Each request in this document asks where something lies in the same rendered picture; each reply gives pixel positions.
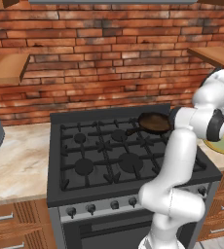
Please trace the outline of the dark brown frying pan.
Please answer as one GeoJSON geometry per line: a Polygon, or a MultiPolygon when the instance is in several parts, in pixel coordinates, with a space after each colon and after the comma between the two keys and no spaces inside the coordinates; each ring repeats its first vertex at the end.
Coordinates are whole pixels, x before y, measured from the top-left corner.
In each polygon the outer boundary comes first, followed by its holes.
{"type": "Polygon", "coordinates": [[[127,136],[130,136],[138,131],[145,131],[147,133],[161,135],[171,129],[171,125],[168,121],[168,116],[161,113],[142,113],[138,117],[137,122],[138,127],[128,129],[126,131],[127,136]]]}

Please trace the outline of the dark grey stove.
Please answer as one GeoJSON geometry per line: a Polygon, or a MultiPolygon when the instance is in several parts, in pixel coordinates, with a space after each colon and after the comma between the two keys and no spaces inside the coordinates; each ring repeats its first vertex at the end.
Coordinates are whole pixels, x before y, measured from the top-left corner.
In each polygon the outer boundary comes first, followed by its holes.
{"type": "Polygon", "coordinates": [[[142,113],[172,118],[167,104],[58,113],[51,116],[47,203],[57,249],[67,249],[63,225],[92,218],[148,211],[137,193],[161,170],[167,133],[126,131],[138,127],[142,113]],[[135,207],[129,199],[135,197],[135,207]],[[110,203],[119,202],[113,210],[110,203]],[[93,214],[87,205],[94,204],[93,214]],[[66,210],[76,208],[71,218],[66,210]]]}

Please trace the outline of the dark oven door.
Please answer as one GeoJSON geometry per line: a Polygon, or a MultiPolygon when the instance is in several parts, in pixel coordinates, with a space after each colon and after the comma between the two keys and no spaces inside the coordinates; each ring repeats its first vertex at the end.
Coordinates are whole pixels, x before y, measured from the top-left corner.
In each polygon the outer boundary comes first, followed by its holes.
{"type": "Polygon", "coordinates": [[[129,213],[92,218],[80,222],[70,222],[63,225],[67,249],[137,249],[140,241],[150,231],[150,226],[116,232],[93,232],[80,234],[83,225],[109,224],[126,225],[150,221],[153,214],[149,211],[132,211],[129,213]]]}

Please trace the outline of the wooden wall shelf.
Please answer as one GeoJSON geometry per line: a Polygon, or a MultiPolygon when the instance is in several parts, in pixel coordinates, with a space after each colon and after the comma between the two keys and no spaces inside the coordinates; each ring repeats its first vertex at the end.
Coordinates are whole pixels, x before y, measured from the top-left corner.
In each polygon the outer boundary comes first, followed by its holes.
{"type": "Polygon", "coordinates": [[[224,68],[224,47],[191,48],[187,53],[214,67],[224,68]]]}
{"type": "Polygon", "coordinates": [[[18,85],[29,60],[29,54],[0,54],[0,87],[18,85]]]}

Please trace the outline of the wooden wall cupboard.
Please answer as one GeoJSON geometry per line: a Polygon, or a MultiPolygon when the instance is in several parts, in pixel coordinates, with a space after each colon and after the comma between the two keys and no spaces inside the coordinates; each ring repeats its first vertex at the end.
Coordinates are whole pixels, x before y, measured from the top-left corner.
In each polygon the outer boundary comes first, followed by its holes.
{"type": "Polygon", "coordinates": [[[224,6],[224,0],[198,0],[198,3],[224,6]]]}

